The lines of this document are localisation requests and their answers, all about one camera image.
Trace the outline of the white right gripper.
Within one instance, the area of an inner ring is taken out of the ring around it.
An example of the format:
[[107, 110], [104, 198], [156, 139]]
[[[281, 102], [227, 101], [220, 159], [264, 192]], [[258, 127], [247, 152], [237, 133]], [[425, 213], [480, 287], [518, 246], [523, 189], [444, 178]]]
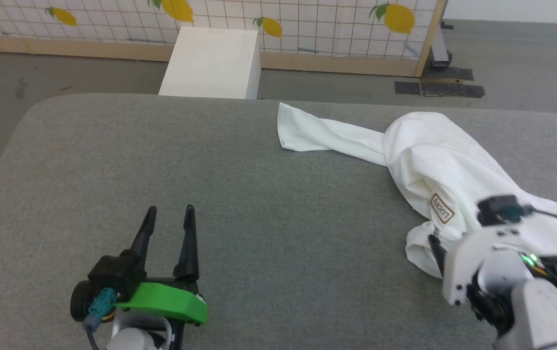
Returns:
[[527, 266], [516, 251], [521, 244], [519, 228], [518, 224], [482, 227], [467, 233], [449, 252], [436, 235], [428, 235], [449, 304], [465, 303], [473, 283], [479, 292], [495, 294], [528, 279]]

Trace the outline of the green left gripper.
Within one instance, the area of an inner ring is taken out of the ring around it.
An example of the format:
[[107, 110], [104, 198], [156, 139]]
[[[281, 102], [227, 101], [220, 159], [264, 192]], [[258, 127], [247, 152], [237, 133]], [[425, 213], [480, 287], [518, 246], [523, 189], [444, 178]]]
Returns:
[[[150, 206], [130, 248], [134, 273], [146, 273], [145, 261], [149, 240], [154, 232], [156, 206]], [[149, 279], [140, 283], [128, 301], [117, 301], [114, 306], [163, 316], [189, 324], [206, 324], [209, 306], [199, 293], [198, 237], [195, 208], [187, 205], [183, 220], [183, 242], [179, 260], [173, 270], [175, 280]]]

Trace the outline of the white garment with brown label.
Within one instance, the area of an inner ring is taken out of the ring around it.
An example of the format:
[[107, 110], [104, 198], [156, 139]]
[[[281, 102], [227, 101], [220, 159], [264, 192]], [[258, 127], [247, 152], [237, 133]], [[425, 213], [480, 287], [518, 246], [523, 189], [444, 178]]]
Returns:
[[523, 205], [557, 215], [557, 202], [523, 190], [476, 140], [440, 113], [405, 114], [381, 133], [282, 103], [277, 131], [284, 149], [334, 150], [387, 167], [401, 195], [427, 218], [407, 234], [407, 259], [437, 278], [441, 272], [428, 237], [438, 237], [444, 249], [456, 247], [464, 233], [481, 229], [479, 201], [513, 194]]

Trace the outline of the black floor tape patch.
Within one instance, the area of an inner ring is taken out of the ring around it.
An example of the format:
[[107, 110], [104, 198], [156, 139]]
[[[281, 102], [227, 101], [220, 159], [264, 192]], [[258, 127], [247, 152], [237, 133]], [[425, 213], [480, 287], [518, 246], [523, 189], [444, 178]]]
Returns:
[[425, 97], [482, 98], [485, 96], [483, 86], [459, 83], [421, 82], [421, 91]]
[[395, 94], [421, 96], [420, 82], [395, 81]]
[[425, 67], [421, 80], [474, 81], [472, 69], [460, 67]]

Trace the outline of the white rectangular box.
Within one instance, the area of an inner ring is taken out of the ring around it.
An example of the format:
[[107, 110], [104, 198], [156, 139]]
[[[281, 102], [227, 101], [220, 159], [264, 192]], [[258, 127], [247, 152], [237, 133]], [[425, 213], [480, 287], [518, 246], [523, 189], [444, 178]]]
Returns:
[[256, 31], [183, 27], [159, 94], [255, 100], [260, 77]]

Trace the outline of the grey metal stand leg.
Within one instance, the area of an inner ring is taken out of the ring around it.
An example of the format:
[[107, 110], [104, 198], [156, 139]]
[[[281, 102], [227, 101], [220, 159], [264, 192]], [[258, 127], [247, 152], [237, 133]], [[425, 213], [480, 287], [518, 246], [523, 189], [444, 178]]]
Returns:
[[432, 39], [430, 65], [436, 70], [447, 69], [452, 61], [452, 54], [448, 51], [444, 39], [443, 30], [445, 29], [452, 30], [453, 26], [448, 26], [445, 22], [441, 21], [440, 27], [436, 30], [434, 38]]

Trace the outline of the lemon pattern partition panel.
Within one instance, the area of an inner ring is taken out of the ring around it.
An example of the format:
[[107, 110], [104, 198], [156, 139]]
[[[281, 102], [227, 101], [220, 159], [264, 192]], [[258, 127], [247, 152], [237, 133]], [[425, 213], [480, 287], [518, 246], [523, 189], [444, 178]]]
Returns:
[[165, 62], [185, 27], [246, 30], [268, 69], [420, 77], [448, 0], [0, 0], [0, 53]]

